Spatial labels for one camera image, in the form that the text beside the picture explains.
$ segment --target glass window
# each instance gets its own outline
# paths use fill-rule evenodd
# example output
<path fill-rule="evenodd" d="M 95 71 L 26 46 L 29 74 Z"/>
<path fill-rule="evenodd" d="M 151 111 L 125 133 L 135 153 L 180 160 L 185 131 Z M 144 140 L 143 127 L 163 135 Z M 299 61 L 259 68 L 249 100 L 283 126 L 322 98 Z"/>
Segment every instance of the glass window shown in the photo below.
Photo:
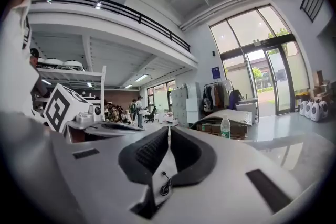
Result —
<path fill-rule="evenodd" d="M 168 110 L 167 83 L 154 87 L 155 106 L 158 111 Z"/>
<path fill-rule="evenodd" d="M 251 81 L 242 56 L 223 61 L 226 78 L 231 80 L 233 87 L 239 90 L 244 98 L 252 98 Z"/>
<path fill-rule="evenodd" d="M 239 48 L 238 42 L 227 22 L 211 27 L 211 31 L 220 54 Z"/>
<path fill-rule="evenodd" d="M 293 80 L 294 93 L 306 91 L 309 88 L 305 63 L 295 42 L 282 44 Z"/>
<path fill-rule="evenodd" d="M 254 10 L 228 20 L 241 46 L 269 38 L 271 31 Z"/>
<path fill-rule="evenodd" d="M 154 97 L 148 96 L 149 105 L 154 104 Z"/>
<path fill-rule="evenodd" d="M 176 89 L 176 82 L 175 80 L 168 82 L 168 91 L 173 91 Z"/>
<path fill-rule="evenodd" d="M 277 37 L 289 34 L 288 29 L 271 7 L 260 8 L 259 11 L 269 23 Z"/>

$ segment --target tree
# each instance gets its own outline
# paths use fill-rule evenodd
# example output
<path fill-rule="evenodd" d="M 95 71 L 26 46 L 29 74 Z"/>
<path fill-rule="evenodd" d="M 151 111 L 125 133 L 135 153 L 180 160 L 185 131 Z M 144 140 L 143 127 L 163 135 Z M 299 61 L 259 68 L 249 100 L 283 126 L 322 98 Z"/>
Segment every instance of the tree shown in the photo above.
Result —
<path fill-rule="evenodd" d="M 262 75 L 263 73 L 261 73 L 260 69 L 257 68 L 257 67 L 253 67 L 252 68 L 252 72 L 253 72 L 253 76 L 254 76 L 254 79 L 261 79 L 262 78 Z"/>
<path fill-rule="evenodd" d="M 278 31 L 276 32 L 276 36 L 277 37 L 288 35 L 288 34 L 289 33 L 288 33 L 288 31 L 285 28 L 280 28 L 280 32 L 278 32 Z M 273 34 L 268 33 L 268 38 L 267 39 L 269 39 L 269 38 L 274 38 Z M 282 47 L 283 47 L 283 49 L 285 51 L 286 56 L 288 56 L 287 44 L 282 44 Z M 270 50 L 268 52 L 269 55 L 271 55 L 271 54 L 277 54 L 277 53 L 278 53 L 277 50 Z"/>

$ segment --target cap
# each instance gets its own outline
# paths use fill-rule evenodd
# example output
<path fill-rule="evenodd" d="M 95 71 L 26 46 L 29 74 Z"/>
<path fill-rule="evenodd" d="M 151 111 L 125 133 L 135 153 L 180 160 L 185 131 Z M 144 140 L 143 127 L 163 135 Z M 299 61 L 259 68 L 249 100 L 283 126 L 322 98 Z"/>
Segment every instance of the cap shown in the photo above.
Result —
<path fill-rule="evenodd" d="M 40 55 L 40 53 L 38 52 L 38 50 L 35 49 L 35 48 L 30 49 L 30 54 L 31 54 L 32 56 L 34 56 L 35 58 L 38 58 L 39 55 Z"/>

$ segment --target metal cabinet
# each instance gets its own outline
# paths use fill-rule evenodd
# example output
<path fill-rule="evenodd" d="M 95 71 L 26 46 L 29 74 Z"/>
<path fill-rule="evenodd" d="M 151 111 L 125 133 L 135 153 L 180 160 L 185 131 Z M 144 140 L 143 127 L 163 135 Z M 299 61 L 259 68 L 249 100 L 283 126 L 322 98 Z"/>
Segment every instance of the metal cabinet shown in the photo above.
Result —
<path fill-rule="evenodd" d="M 172 108 L 174 118 L 178 119 L 180 127 L 188 128 L 187 118 L 187 88 L 176 89 L 172 91 Z"/>

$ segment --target beam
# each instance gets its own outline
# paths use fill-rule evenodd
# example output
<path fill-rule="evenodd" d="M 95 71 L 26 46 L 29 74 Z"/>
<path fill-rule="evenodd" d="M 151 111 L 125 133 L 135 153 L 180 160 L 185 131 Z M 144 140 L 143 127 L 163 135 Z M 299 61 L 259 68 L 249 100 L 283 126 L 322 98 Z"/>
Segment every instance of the beam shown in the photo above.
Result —
<path fill-rule="evenodd" d="M 83 46 L 84 46 L 84 54 L 85 54 L 86 64 L 88 66 L 89 71 L 93 72 L 90 36 L 89 35 L 82 35 L 82 38 L 83 38 Z"/>
<path fill-rule="evenodd" d="M 140 65 L 136 71 L 134 71 L 126 80 L 124 80 L 124 82 L 120 85 L 120 87 L 125 86 L 126 83 L 128 83 L 129 80 L 131 80 L 135 76 L 135 74 L 139 73 L 144 74 L 146 67 L 148 67 L 153 61 L 155 61 L 156 58 L 157 58 L 156 55 L 149 56 L 148 59 L 142 65 Z"/>
<path fill-rule="evenodd" d="M 175 72 L 172 72 L 170 74 L 164 75 L 164 76 L 162 76 L 160 78 L 154 79 L 154 80 L 152 80 L 152 81 L 150 81 L 150 82 L 148 82 L 148 83 L 140 86 L 140 89 L 143 89 L 143 88 L 146 88 L 146 87 L 150 87 L 150 86 L 155 85 L 155 84 L 160 84 L 160 82 L 165 82 L 168 79 L 171 79 L 171 78 L 173 78 L 175 76 L 181 75 L 181 74 L 186 73 L 188 71 L 190 71 L 189 68 L 186 68 L 186 67 L 181 68 L 181 69 L 179 69 L 179 70 L 177 70 Z"/>

